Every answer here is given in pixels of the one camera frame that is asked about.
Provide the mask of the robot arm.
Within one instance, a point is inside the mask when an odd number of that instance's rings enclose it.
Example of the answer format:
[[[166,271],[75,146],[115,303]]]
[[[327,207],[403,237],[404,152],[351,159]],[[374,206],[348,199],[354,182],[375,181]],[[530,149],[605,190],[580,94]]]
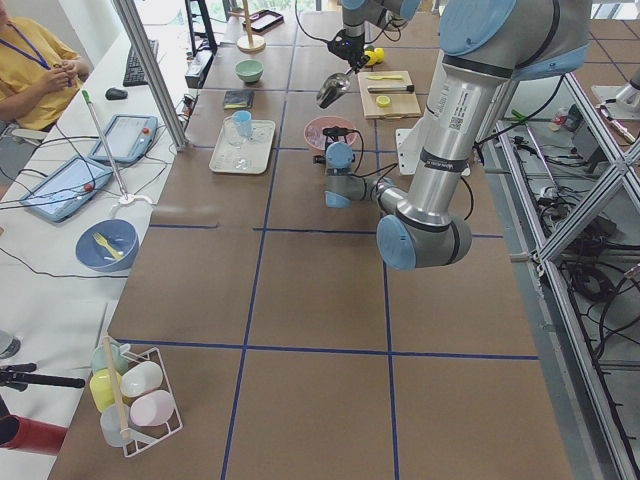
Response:
[[[422,145],[411,186],[376,192],[385,213],[376,240],[388,266],[445,266],[466,255],[471,231],[449,204],[496,90],[579,68],[590,15],[588,1],[448,2],[439,23],[444,81],[417,128]]]
[[[421,5],[419,0],[342,1],[343,28],[327,42],[328,50],[348,62],[358,73],[365,59],[365,24],[385,31],[399,31],[411,20]]]

